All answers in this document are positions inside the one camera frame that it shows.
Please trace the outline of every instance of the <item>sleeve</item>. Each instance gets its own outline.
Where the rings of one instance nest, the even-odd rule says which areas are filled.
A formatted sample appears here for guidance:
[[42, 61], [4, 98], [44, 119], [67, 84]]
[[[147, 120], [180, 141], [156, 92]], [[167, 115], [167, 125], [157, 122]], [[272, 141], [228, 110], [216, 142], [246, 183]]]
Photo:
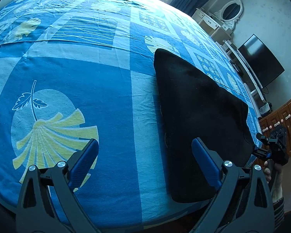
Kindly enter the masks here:
[[280, 224], [284, 221], [284, 198], [282, 197], [280, 200], [273, 204], [274, 213], [275, 213], [275, 230], [280, 226]]

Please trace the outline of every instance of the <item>white dresser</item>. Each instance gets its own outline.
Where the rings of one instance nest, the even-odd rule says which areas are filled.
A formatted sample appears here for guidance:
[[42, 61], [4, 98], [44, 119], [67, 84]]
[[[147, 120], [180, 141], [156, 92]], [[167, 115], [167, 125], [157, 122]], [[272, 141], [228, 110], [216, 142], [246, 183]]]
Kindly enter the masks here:
[[192, 18], [204, 29], [208, 35], [219, 44], [223, 45], [223, 40], [231, 39], [232, 30], [210, 12], [196, 9]]

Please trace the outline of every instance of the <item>blue gripper pad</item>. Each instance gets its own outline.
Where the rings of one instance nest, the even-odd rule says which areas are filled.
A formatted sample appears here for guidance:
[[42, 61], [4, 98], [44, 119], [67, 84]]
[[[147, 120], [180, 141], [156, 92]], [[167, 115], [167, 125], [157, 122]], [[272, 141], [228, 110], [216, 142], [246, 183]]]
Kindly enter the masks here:
[[208, 149], [204, 148], [204, 144], [201, 144], [196, 138], [192, 141], [192, 153], [197, 161], [200, 169], [202, 170], [208, 184], [213, 186], [217, 191], [222, 186], [221, 171], [216, 163], [212, 160], [207, 152]]
[[97, 140], [91, 139], [82, 151], [74, 153], [81, 153], [81, 156], [70, 170], [68, 186], [71, 190], [81, 186], [86, 174], [98, 155], [98, 151], [99, 145]]

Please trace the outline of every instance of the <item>mirror frame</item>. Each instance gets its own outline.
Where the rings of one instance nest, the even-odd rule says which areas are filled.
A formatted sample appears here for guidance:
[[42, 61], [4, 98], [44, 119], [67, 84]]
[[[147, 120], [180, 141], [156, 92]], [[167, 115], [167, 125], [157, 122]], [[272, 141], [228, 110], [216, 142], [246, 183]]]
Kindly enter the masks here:
[[[224, 20], [223, 19], [223, 12], [224, 10], [231, 4], [236, 3], [237, 5], [239, 5], [241, 8], [239, 10], [239, 12], [237, 13], [237, 15], [235, 17], [233, 17], [232, 19], [229, 20]], [[219, 11], [217, 11], [216, 13], [214, 13], [214, 15], [219, 18], [223, 23], [225, 23], [231, 30], [234, 29], [235, 27], [235, 23], [239, 20], [239, 17], [241, 16], [241, 14], [244, 11], [244, 6], [241, 2], [241, 0], [233, 0], [233, 1], [229, 1], [228, 3], [226, 3], [222, 9], [220, 9]]]

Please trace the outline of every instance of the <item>leaf pattern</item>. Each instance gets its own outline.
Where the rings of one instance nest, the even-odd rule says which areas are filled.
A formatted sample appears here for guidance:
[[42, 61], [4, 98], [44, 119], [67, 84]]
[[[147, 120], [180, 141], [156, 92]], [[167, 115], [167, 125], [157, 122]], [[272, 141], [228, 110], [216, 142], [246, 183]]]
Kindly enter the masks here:
[[191, 42], [193, 42], [194, 44], [196, 44], [198, 46], [200, 45], [199, 42], [194, 38], [194, 36], [191, 33], [186, 32], [186, 31], [181, 31], [181, 34], [183, 36], [185, 36], [188, 40], [190, 40]]
[[28, 102], [30, 101], [31, 93], [22, 93], [22, 96], [18, 98], [17, 102], [15, 103], [15, 106], [12, 108], [12, 110], [20, 110], [23, 107], [25, 107]]
[[41, 109], [42, 107], [47, 107], [47, 104], [45, 102], [38, 99], [33, 100], [33, 105], [38, 109]]
[[33, 18], [22, 22], [19, 26], [10, 31], [3, 39], [3, 43], [10, 43], [23, 38], [23, 35], [28, 36], [41, 23], [39, 18]]
[[29, 166], [36, 164], [39, 169], [53, 167], [59, 161], [68, 160], [74, 152], [82, 150], [91, 138], [99, 142], [97, 126], [76, 127], [83, 123], [85, 118], [79, 109], [67, 118], [58, 112], [48, 120], [37, 120], [32, 130], [16, 143], [16, 148], [22, 150], [22, 153], [13, 159], [14, 169], [25, 166], [20, 183]]
[[22, 5], [22, 6], [19, 6], [18, 8], [16, 8], [16, 9], [13, 11], [13, 13], [14, 13], [14, 14], [17, 14], [17, 13], [22, 13], [22, 14], [24, 14], [24, 13], [26, 13], [27, 11], [32, 11], [32, 9], [30, 10], [30, 8], [31, 8], [31, 6], [32, 6], [33, 4], [34, 4], [34, 3], [31, 2], [31, 3], [26, 3], [26, 4]]
[[152, 36], [145, 36], [145, 43], [147, 44], [148, 49], [152, 53], [155, 53], [156, 49], [162, 48], [180, 56], [180, 53], [177, 50], [177, 48], [164, 39]]
[[239, 90], [239, 87], [236, 81], [233, 79], [233, 77], [229, 73], [227, 74], [227, 77], [228, 77], [228, 80], [230, 81], [230, 84], [233, 86], [234, 90], [240, 94], [241, 91]]

